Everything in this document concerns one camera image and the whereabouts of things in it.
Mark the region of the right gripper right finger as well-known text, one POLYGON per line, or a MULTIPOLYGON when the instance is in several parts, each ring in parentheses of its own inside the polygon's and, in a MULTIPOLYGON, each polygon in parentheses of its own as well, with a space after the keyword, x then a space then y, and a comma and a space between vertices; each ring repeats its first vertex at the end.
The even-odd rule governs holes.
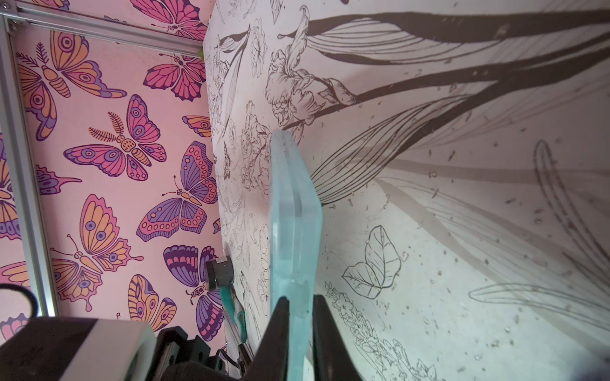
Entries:
POLYGON ((313 299, 312 334, 315 380, 362 380, 323 295, 313 299))

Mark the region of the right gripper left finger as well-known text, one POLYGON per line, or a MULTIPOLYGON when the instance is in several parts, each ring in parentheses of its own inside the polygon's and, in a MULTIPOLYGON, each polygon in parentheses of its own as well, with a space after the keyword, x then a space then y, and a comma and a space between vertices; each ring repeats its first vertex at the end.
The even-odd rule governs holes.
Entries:
POLYGON ((285 381, 288 377, 289 301, 279 298, 257 353, 241 380, 285 381))

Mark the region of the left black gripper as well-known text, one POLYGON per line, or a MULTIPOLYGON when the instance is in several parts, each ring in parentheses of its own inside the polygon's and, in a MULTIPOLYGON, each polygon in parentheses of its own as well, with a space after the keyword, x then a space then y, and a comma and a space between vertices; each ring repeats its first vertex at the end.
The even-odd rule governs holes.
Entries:
POLYGON ((189 340, 175 326, 158 333, 146 380, 240 380, 245 372, 246 364, 231 359, 225 349, 213 354, 203 339, 189 340))

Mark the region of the green transparent ruler set pouch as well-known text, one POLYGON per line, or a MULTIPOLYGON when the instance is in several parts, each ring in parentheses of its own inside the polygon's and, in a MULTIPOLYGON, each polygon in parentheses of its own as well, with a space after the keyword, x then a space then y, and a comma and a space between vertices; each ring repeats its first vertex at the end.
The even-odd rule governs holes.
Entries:
POLYGON ((287 379, 302 380, 311 337, 322 206, 293 136, 271 140, 270 306, 289 302, 287 379))

